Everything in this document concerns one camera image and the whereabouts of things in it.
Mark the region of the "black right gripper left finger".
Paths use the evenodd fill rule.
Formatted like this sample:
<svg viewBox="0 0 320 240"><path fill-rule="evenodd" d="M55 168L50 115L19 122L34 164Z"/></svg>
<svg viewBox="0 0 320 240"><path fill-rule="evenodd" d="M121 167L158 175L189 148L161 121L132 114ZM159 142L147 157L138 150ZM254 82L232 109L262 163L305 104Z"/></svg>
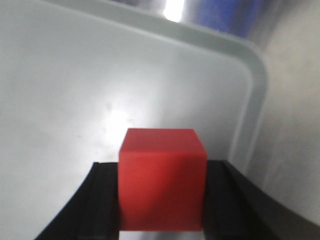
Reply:
<svg viewBox="0 0 320 240"><path fill-rule="evenodd" d="M38 240L117 240L118 163L93 163L86 178Z"/></svg>

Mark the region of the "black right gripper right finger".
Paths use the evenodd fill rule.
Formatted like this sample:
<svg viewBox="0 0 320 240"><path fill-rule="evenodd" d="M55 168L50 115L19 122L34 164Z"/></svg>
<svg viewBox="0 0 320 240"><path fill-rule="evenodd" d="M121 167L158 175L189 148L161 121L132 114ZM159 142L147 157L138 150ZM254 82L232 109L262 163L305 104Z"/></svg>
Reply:
<svg viewBox="0 0 320 240"><path fill-rule="evenodd" d="M226 160L207 162L206 240L318 240L320 227L272 199Z"/></svg>

